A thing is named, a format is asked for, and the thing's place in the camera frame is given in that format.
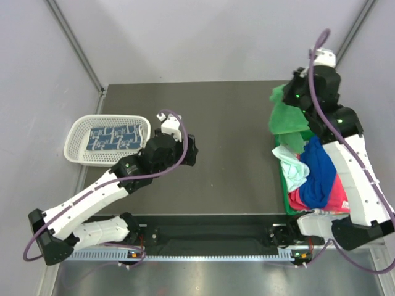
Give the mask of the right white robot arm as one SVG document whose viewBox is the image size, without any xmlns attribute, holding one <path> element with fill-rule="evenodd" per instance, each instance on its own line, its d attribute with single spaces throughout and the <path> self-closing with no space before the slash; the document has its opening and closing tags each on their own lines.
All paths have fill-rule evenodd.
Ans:
<svg viewBox="0 0 395 296">
<path fill-rule="evenodd" d="M 338 103 L 340 75 L 334 67 L 298 68 L 284 88 L 283 102 L 298 107 L 331 159 L 346 193 L 347 215 L 305 214 L 288 228 L 295 244 L 310 236 L 335 240 L 344 250 L 394 233 L 394 210 L 387 203 L 365 149 L 356 112 Z"/>
</svg>

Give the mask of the blue white patterned towel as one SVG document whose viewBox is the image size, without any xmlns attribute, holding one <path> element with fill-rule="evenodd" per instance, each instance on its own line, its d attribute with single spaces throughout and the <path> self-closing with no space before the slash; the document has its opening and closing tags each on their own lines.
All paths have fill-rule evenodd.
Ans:
<svg viewBox="0 0 395 296">
<path fill-rule="evenodd" d="M 90 130 L 86 150 L 90 152 L 133 150 L 141 148 L 142 142 L 141 125 L 99 127 Z"/>
</svg>

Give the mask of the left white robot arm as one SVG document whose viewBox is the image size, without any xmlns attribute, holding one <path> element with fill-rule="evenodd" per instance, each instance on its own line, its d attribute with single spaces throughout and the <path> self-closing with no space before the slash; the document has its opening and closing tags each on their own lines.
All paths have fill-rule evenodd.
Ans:
<svg viewBox="0 0 395 296">
<path fill-rule="evenodd" d="M 141 239 L 141 230 L 131 213 L 101 221 L 93 221 L 91 217 L 150 185 L 170 168 L 193 166 L 197 154 L 193 135 L 177 141 L 157 129 L 155 136 L 138 153 L 121 158 L 97 181 L 68 201 L 49 210 L 33 210 L 28 219 L 40 257 L 51 266 L 63 262 L 77 250 L 94 245 L 136 243 Z"/>
</svg>

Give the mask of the green microfiber towel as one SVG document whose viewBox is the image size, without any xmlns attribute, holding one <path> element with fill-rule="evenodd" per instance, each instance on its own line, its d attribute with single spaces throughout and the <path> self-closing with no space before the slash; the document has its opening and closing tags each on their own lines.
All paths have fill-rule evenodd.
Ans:
<svg viewBox="0 0 395 296">
<path fill-rule="evenodd" d="M 273 109 L 268 127 L 281 145 L 295 154 L 302 154 L 304 151 L 302 133 L 310 129 L 302 111 L 283 102 L 285 86 L 282 84 L 272 89 L 269 99 L 273 103 Z"/>
</svg>

